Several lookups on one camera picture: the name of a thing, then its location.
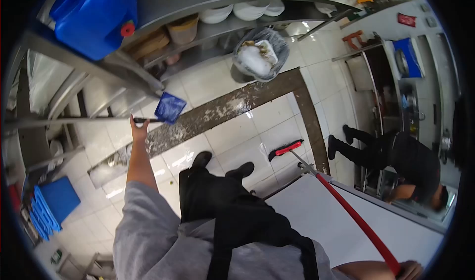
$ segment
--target blue dustpan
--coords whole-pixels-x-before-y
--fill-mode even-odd
[[[134,122],[143,123],[146,120],[150,120],[150,122],[166,122],[168,124],[175,124],[185,106],[186,102],[184,100],[179,99],[168,92],[164,92],[158,102],[157,109],[155,110],[155,116],[157,116],[157,119],[135,117]]]

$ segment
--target blue plastic jug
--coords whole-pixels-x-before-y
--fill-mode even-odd
[[[117,50],[137,25],[137,0],[56,0],[58,40],[93,60]]]

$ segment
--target person in black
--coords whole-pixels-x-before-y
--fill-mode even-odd
[[[334,159],[338,151],[354,164],[367,169],[383,170],[390,165],[405,178],[404,184],[394,188],[385,199],[387,203],[411,199],[436,211],[445,208],[448,192],[440,184],[439,159],[409,132],[389,132],[375,138],[348,125],[343,126],[343,132],[349,145],[330,135],[328,159]],[[366,147],[358,149],[351,146],[354,138],[362,141]]]

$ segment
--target red sign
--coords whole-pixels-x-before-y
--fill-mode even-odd
[[[416,17],[398,13],[398,22],[407,26],[416,27]]]

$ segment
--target trash bag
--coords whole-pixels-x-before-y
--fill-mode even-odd
[[[274,52],[277,55],[279,61],[275,64],[270,73],[267,75],[258,75],[254,73],[249,67],[243,64],[238,58],[238,51],[241,48],[244,41],[253,40],[254,42],[258,42],[260,40],[266,39],[272,45]],[[233,64],[235,67],[244,75],[253,76],[259,82],[269,82],[270,80],[274,79],[279,70],[282,68],[284,63],[287,61],[289,57],[289,45],[285,42],[285,39],[275,30],[271,28],[259,27],[251,30],[248,32],[238,43],[238,45],[234,48],[233,51]]]

